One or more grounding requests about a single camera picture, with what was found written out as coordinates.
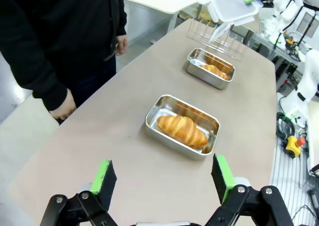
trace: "black jacket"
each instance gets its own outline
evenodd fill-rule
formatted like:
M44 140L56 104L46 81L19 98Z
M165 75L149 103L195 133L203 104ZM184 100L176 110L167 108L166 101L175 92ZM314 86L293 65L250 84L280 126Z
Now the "black jacket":
M48 110L125 35L123 0L0 0L0 51L22 88Z

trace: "screw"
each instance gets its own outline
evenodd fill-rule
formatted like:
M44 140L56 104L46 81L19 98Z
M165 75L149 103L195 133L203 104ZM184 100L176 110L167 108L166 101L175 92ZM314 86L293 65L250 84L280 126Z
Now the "screw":
M88 193L83 193L82 194L82 199L86 200L89 197Z
M63 201L63 198L62 197L57 197L56 198L56 202L59 204L59 203L61 203Z
M242 186L239 186L239 187L238 187L238 192L240 192L240 193L245 192L245 188L242 187Z
M266 194L271 195L273 191L270 188L266 188Z

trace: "person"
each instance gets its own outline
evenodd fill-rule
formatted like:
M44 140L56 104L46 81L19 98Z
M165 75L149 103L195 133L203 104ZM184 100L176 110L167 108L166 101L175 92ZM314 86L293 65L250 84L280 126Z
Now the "person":
M61 124L116 74L124 0L0 0L0 52Z

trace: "metal tray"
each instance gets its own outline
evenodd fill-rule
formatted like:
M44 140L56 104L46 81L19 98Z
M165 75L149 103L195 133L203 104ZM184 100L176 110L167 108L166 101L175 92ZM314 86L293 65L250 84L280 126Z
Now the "metal tray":
M192 74L208 84L215 86L217 89L225 89L234 78L235 68L232 64L203 49L196 48L188 56L187 60L188 64L186 71L189 74ZM228 75L229 80L225 80L222 77L205 70L201 67L201 65L215 65L220 71Z
M198 129L205 134L208 138L208 143L204 150L197 151L185 144L182 144L163 133L157 126L157 118L159 116L175 116L177 114L187 116L192 119ZM220 124L216 118L171 95L163 95L158 99L146 115L145 124L147 133L150 136L195 160L204 159L213 152L220 130Z

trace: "metal dish rack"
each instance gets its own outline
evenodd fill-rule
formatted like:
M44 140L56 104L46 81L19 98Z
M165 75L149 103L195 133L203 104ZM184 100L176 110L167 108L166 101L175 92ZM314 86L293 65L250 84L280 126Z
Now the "metal dish rack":
M240 61L250 44L249 39L233 33L232 26L226 34L209 43L211 35L218 27L211 21L203 23L203 20L192 19L187 37Z

